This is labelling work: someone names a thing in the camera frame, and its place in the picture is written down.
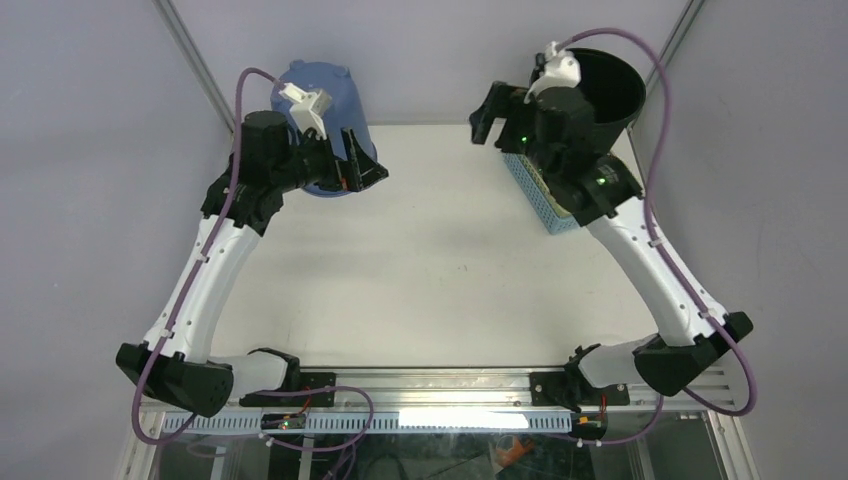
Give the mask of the light blue perforated basket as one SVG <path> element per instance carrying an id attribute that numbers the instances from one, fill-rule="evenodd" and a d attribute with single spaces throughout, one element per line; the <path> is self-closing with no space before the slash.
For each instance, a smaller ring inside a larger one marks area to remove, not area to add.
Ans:
<path id="1" fill-rule="evenodd" d="M 580 228 L 573 215 L 556 203 L 540 173 L 525 156 L 503 153 L 502 158 L 549 234 L 558 235 Z"/>

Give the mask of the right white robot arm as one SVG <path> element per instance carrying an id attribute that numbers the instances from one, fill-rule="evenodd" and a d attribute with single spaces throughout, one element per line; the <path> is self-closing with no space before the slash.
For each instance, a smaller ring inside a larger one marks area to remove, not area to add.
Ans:
<path id="1" fill-rule="evenodd" d="M 564 366 L 564 390 L 578 405 L 622 383 L 644 383 L 666 397 L 686 392 L 753 329 L 747 314 L 727 310 L 695 279 L 663 236 L 647 191 L 613 154 L 645 96 L 638 80 L 539 93 L 496 81 L 469 117 L 475 144 L 503 122 L 496 147 L 530 163 L 544 192 L 617 262 L 655 323 L 642 339 L 576 349 Z"/>

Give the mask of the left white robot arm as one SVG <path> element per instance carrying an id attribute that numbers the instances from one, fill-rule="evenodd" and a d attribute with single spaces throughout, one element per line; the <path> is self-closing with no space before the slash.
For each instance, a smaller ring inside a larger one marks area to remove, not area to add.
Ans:
<path id="1" fill-rule="evenodd" d="M 244 118 L 226 169 L 207 189 L 195 245 L 160 318 L 140 342 L 117 351 L 117 367 L 142 395 L 206 418 L 259 391 L 277 406 L 298 399 L 298 358 L 270 348 L 214 357 L 211 346 L 238 274 L 285 194 L 312 185 L 361 192 L 388 177 L 354 129 L 339 134 L 341 154 L 318 130 L 299 130 L 280 112 Z"/>

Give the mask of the blue plastic bucket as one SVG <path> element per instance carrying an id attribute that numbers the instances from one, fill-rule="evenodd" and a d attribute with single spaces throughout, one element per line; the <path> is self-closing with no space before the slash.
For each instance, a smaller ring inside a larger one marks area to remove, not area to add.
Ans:
<path id="1" fill-rule="evenodd" d="M 278 77 L 282 84 L 294 84 L 305 92 L 323 91 L 329 96 L 324 106 L 319 108 L 325 131 L 333 154 L 341 160 L 347 160 L 343 129 L 349 129 L 365 155 L 382 167 L 385 175 L 376 182 L 382 183 L 389 178 L 388 168 L 378 162 L 377 148 L 374 145 L 357 85 L 350 70 L 339 64 L 321 61 L 294 60 L 288 69 Z M 271 109 L 285 115 L 289 124 L 289 144 L 295 151 L 301 143 L 301 132 L 290 110 L 293 102 L 280 93 L 281 87 L 275 87 L 270 94 Z M 323 186 L 313 182 L 302 187 L 306 193 L 319 198 L 345 196 L 350 192 L 332 186 Z"/>

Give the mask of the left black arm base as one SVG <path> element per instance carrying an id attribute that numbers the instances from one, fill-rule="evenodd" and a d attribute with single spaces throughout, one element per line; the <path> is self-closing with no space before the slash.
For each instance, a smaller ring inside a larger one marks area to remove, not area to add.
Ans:
<path id="1" fill-rule="evenodd" d="M 287 379 L 282 387 L 248 394 L 238 400 L 241 407 L 289 408 L 333 407 L 337 374 L 331 371 L 307 371 Z"/>

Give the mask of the black plastic bucket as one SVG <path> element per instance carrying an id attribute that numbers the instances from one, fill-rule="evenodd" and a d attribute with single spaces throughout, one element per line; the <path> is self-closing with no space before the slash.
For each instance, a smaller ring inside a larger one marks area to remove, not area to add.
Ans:
<path id="1" fill-rule="evenodd" d="M 582 80 L 579 89 L 595 109 L 592 139 L 599 155 L 608 153 L 624 128 L 642 110 L 646 87 L 639 73 L 627 62 L 608 52 L 575 48 L 571 51 L 579 61 Z M 539 73 L 535 66 L 531 81 Z"/>

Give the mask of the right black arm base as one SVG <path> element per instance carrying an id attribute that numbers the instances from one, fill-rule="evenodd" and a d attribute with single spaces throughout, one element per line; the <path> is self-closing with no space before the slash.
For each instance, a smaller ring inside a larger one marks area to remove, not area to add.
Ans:
<path id="1" fill-rule="evenodd" d="M 596 388 L 563 370 L 533 371 L 528 379 L 531 403 L 537 407 L 560 406 L 580 412 L 583 407 L 630 404 L 629 390 L 624 384 Z"/>

